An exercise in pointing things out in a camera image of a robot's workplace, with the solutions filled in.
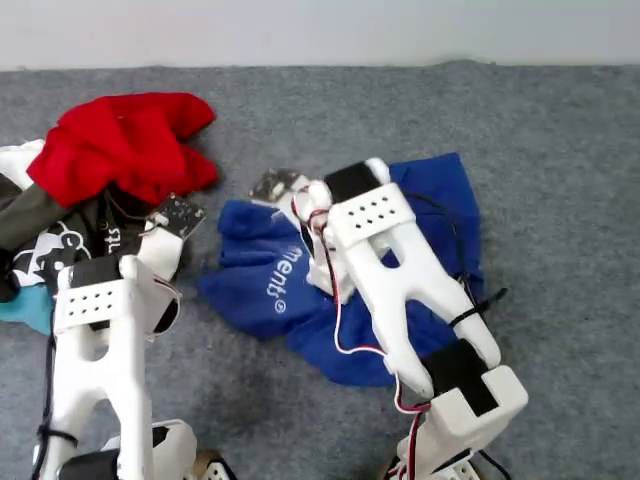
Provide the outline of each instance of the carpet floor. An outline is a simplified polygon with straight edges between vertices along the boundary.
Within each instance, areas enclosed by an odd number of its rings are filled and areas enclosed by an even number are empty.
[[[227,326],[193,287],[222,205],[269,167],[318,177],[380,156],[460,152],[483,215],[488,314],[530,404],[489,452],[516,479],[640,467],[640,67],[228,68],[0,73],[0,145],[94,97],[189,91],[219,119],[194,142],[223,173],[177,278],[183,317],[148,348],[154,418],[182,418],[241,480],[371,479],[406,434],[391,389],[334,385]],[[0,476],[30,472],[45,338],[0,323]],[[100,406],[83,448],[117,431]],[[500,475],[486,467],[488,478]]]

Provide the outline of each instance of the black wire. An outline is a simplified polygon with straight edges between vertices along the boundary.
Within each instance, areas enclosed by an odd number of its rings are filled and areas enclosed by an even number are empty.
[[[38,448],[38,456],[33,465],[33,471],[31,473],[31,480],[38,480],[40,478],[40,470],[44,464],[44,459],[47,456],[47,450],[49,448],[49,437],[51,435],[51,404],[53,396],[53,360],[56,350],[56,338],[53,334],[53,315],[55,307],[51,309],[51,316],[49,318],[49,337],[47,338],[47,349],[45,354],[45,387],[44,387],[44,406],[42,407],[42,423],[38,427],[38,436],[40,437],[40,446]]]
[[[475,307],[477,307],[477,303],[476,303],[476,299],[475,299],[475,297],[473,295],[473,292],[471,291],[471,287],[469,286],[469,274],[467,272],[466,264],[465,264],[465,261],[464,261],[465,260],[464,244],[462,242],[462,239],[458,235],[458,227],[456,226],[455,220],[449,214],[449,211],[447,210],[447,208],[444,205],[442,205],[439,202],[436,202],[432,198],[429,198],[426,195],[422,195],[420,193],[415,193],[415,192],[405,192],[405,191],[403,191],[402,193],[404,194],[405,197],[416,198],[418,200],[422,200],[425,203],[428,203],[429,205],[434,207],[436,210],[438,210],[449,221],[449,223],[451,225],[451,230],[453,231],[453,236],[455,237],[456,256],[458,257],[458,263],[460,263],[460,274],[462,276],[462,284],[463,284],[465,290],[467,291],[467,295],[471,299],[471,302],[473,303],[474,309],[475,309]],[[499,300],[500,298],[502,298],[506,292],[507,292],[506,288],[500,289],[494,295],[494,297],[496,297],[496,298],[491,298],[491,299],[485,301],[485,303],[487,305],[486,308],[488,308],[488,305],[490,303],[492,303],[493,301]],[[511,475],[509,474],[507,469],[504,468],[502,465],[500,465],[496,460],[494,460],[487,452],[485,452],[484,450],[480,450],[478,453],[480,453],[480,455],[482,455],[487,462],[489,462],[500,473],[502,473],[502,475],[504,476],[505,480],[511,480]]]
[[[460,238],[460,235],[458,235],[458,227],[456,225],[454,218],[449,213],[449,210],[441,203],[436,202],[434,199],[429,198],[426,195],[423,195],[421,193],[405,192],[405,191],[403,191],[402,193],[404,194],[405,197],[416,198],[418,200],[422,200],[425,203],[428,203],[433,208],[438,210],[438,212],[444,217],[446,217],[446,219],[449,221],[449,224],[451,225],[451,230],[453,231],[453,236],[455,239],[456,257],[458,257],[458,263],[460,264],[460,277],[462,279],[462,285],[465,291],[467,292],[467,295],[471,299],[471,302],[475,306],[476,299],[475,299],[475,296],[473,295],[473,292],[471,291],[471,286],[469,285],[469,273],[467,272],[467,266],[465,263],[464,242],[462,241],[462,238]]]
[[[511,474],[507,471],[507,469],[500,465],[496,460],[494,460],[487,452],[485,452],[484,450],[478,450],[478,453],[482,455],[487,462],[493,465],[496,470],[498,470],[502,474],[505,480],[511,480]]]

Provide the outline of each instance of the cartoon print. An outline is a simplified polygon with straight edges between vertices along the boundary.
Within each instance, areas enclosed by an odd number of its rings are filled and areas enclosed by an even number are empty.
[[[38,235],[33,248],[18,252],[13,273],[23,287],[43,282],[55,285],[60,270],[89,258],[82,235],[58,221]]]

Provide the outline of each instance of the blue towel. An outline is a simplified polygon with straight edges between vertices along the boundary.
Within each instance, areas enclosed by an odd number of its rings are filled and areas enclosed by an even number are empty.
[[[52,310],[53,299],[46,285],[22,287],[16,298],[0,303],[0,320],[26,323],[34,330],[48,335],[51,331]]]
[[[391,165],[391,178],[403,191],[426,195],[444,205],[464,244],[470,286],[480,296],[480,214],[460,158],[441,157]],[[452,276],[461,272],[449,220],[429,204],[409,198],[417,224],[440,262]],[[218,231],[222,251],[218,270],[207,270],[198,282],[200,294],[234,327],[259,338],[286,336],[289,348],[329,379],[346,385],[393,383],[379,356],[342,355],[333,343],[332,299],[306,282],[309,254],[299,232],[271,208],[244,201],[224,206]],[[388,253],[383,263],[392,266]],[[407,303],[409,337],[419,356],[455,339],[453,330],[424,305]],[[342,310],[341,344],[377,345],[371,316],[356,291]]]

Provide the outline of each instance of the teal cloth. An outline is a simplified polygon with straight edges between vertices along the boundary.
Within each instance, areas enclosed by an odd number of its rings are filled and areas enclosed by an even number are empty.
[[[22,287],[11,302],[0,303],[0,320],[21,322],[45,335],[51,330],[53,298],[46,285]]]

